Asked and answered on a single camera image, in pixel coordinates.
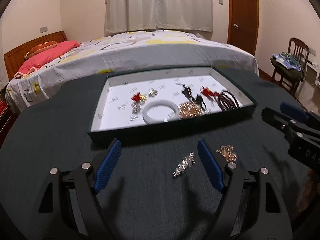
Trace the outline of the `person's right hand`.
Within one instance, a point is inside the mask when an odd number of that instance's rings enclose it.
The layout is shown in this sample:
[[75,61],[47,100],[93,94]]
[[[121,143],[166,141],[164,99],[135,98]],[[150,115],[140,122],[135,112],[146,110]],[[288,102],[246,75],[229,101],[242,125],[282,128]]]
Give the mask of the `person's right hand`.
[[298,205],[298,213],[319,213],[319,173],[310,170]]

